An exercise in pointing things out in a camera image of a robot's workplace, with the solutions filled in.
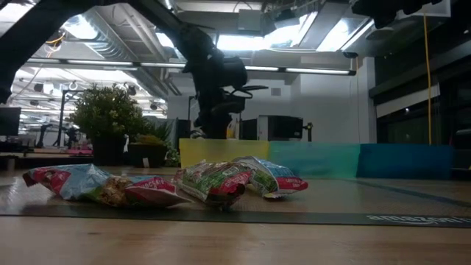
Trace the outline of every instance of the ceiling light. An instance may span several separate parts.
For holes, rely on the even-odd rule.
[[[296,38],[298,32],[300,31],[300,25],[285,26],[280,29],[276,29],[274,32],[265,35],[263,39],[265,45],[269,48],[273,45],[285,44],[285,46],[291,45],[291,40]]]
[[[175,48],[167,35],[156,34],[162,46]],[[259,51],[266,48],[262,37],[243,35],[220,35],[217,47],[222,51]]]
[[[2,10],[0,10],[0,21],[1,22],[16,22],[31,9],[32,5],[22,4],[7,4]]]
[[[162,44],[162,46],[174,48],[174,43],[170,40],[169,37],[167,37],[167,35],[163,33],[155,33],[155,34],[157,35],[157,38],[159,39],[159,42],[160,44]]]
[[[95,82],[128,82],[137,83],[137,79],[124,73],[123,71],[105,71],[105,70],[90,70],[90,69],[71,69],[71,74],[83,77],[89,81]]]
[[[341,19],[337,25],[331,29],[329,34],[327,34],[316,50],[318,52],[336,52],[348,40],[348,36],[349,32],[347,22],[344,19]]]
[[[144,67],[185,68],[185,63],[141,63]]]
[[[83,17],[83,15],[76,15],[67,22],[63,27],[75,38],[92,40],[98,36],[98,32],[93,26]]]
[[[242,35],[219,36],[218,49],[222,51],[260,51],[265,49],[262,37]]]
[[[278,71],[278,67],[266,67],[266,66],[245,66],[248,71]]]
[[[95,65],[95,66],[132,66],[131,62],[100,61],[100,60],[67,60],[70,64]]]
[[[28,63],[60,63],[60,60],[58,59],[46,59],[46,58],[29,58]]]
[[[342,51],[348,49],[350,46],[352,46],[352,44],[354,44],[363,34],[365,34],[365,32],[370,29],[373,25],[375,24],[375,21],[374,20],[370,20],[370,22],[364,26],[359,32],[355,33],[355,35],[353,35],[352,38],[350,38],[350,40],[344,44],[340,49]]]
[[[349,75],[348,70],[333,70],[333,69],[313,69],[313,68],[287,68],[287,73],[297,74],[338,74],[338,75]]]
[[[60,110],[41,110],[41,109],[27,109],[21,108],[22,113],[50,113],[50,114],[60,114]],[[65,114],[70,114],[75,112],[75,110],[64,110]]]
[[[301,22],[302,18],[306,16],[307,18],[304,18],[304,23]],[[314,23],[314,20],[317,17],[317,12],[312,12],[309,15],[304,15],[300,18],[300,22],[302,24],[301,29],[297,33],[297,36],[293,38],[293,41],[291,42],[291,47],[299,45],[301,43],[301,40],[304,39],[306,36],[306,33],[308,33],[308,30],[311,28],[312,23]]]

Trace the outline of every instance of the metal beam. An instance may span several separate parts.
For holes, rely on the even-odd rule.
[[[431,71],[435,72],[442,67],[445,67],[457,60],[464,59],[465,57],[468,57],[470,55],[471,55],[471,40],[449,50],[448,52],[440,54],[436,56],[435,58],[431,59],[430,60]],[[405,85],[408,82],[424,77],[426,74],[427,74],[427,66],[423,63],[419,66],[412,68],[406,73],[399,75],[398,77],[391,78],[390,80],[370,89],[369,96],[375,97],[381,93],[385,93],[394,88],[400,87],[401,85]]]

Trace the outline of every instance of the potted plant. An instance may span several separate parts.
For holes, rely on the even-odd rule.
[[[144,121],[143,133],[127,146],[131,163],[136,167],[164,166],[170,127],[166,123],[155,127],[148,121]]]
[[[97,166],[122,163],[125,135],[137,135],[143,120],[142,110],[136,103],[115,85],[101,89],[92,85],[77,100],[71,120],[91,139],[93,163]]]

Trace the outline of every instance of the plastic tote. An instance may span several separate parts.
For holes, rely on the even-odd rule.
[[[269,160],[289,167],[303,179],[355,178],[359,144],[272,141]]]
[[[451,146],[362,144],[358,177],[447,180],[452,166]]]
[[[268,158],[268,141],[180,139],[182,167],[206,162],[231,161],[234,158],[253,155]]]

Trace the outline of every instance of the granola bag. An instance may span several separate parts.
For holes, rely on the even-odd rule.
[[[120,177],[92,164],[47,166],[23,175],[28,187],[42,184],[66,200],[92,199],[115,207],[169,207],[190,200],[179,197],[162,177]]]
[[[245,192],[251,173],[240,163],[199,163],[179,170],[173,183],[207,205],[229,208]]]
[[[235,162],[243,163],[253,170],[250,184],[264,198],[278,198],[308,188],[308,183],[296,177],[285,167],[252,156],[236,158]]]

